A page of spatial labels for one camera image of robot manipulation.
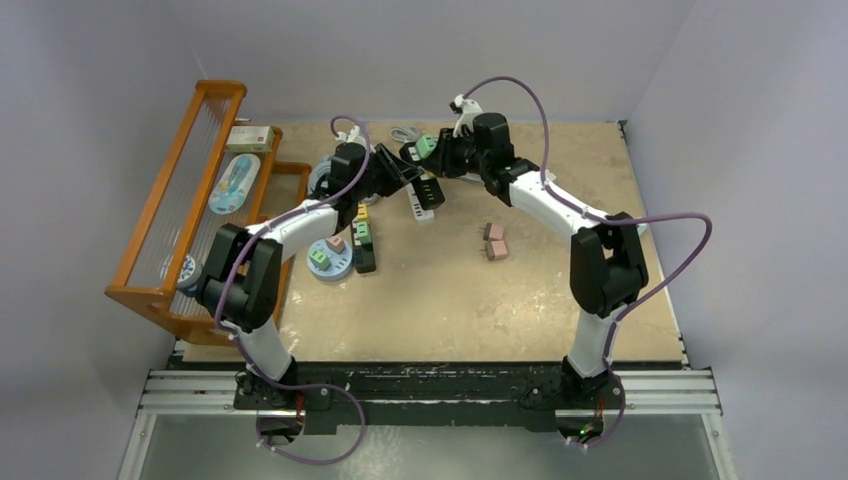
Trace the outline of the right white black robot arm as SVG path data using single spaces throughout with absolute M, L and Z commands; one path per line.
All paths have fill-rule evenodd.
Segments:
M 569 288 L 580 314 L 557 393 L 573 406 L 588 405 L 612 380 L 610 354 L 620 316 L 649 281 L 631 216 L 596 210 L 552 183 L 545 169 L 516 154 L 500 113 L 478 114 L 458 131 L 424 136 L 415 148 L 427 171 L 442 178 L 478 175 L 489 194 L 568 242 Z

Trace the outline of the short black power strip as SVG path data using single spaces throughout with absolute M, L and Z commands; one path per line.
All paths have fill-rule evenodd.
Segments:
M 435 210 L 445 202 L 445 196 L 437 178 L 423 174 L 414 179 L 411 184 L 424 209 Z

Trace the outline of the green charger plug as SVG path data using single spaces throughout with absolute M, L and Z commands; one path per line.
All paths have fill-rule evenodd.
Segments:
M 422 162 L 435 151 L 437 145 L 437 137 L 422 135 L 407 148 L 407 151 L 413 162 Z

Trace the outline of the pink charger plug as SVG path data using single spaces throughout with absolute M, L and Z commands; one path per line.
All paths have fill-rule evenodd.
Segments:
M 504 260 L 509 256 L 509 250 L 504 240 L 487 241 L 481 252 L 490 262 Z
M 486 223 L 482 228 L 482 239 L 484 241 L 502 241 L 504 238 L 505 228 L 498 223 Z

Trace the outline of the white power strip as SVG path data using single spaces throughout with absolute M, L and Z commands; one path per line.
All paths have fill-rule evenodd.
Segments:
M 432 223 L 435 219 L 435 213 L 432 210 L 423 208 L 412 184 L 406 185 L 406 193 L 412 210 L 413 218 L 418 225 Z

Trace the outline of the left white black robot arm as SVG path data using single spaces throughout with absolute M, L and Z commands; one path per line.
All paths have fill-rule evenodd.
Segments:
M 197 283 L 196 302 L 236 343 L 248 369 L 262 379 L 260 397 L 275 409 L 289 407 L 298 395 L 296 362 L 273 326 L 283 264 L 349 226 L 362 200 L 389 197 L 424 173 L 382 144 L 342 143 L 329 162 L 292 210 L 248 227 L 221 226 Z

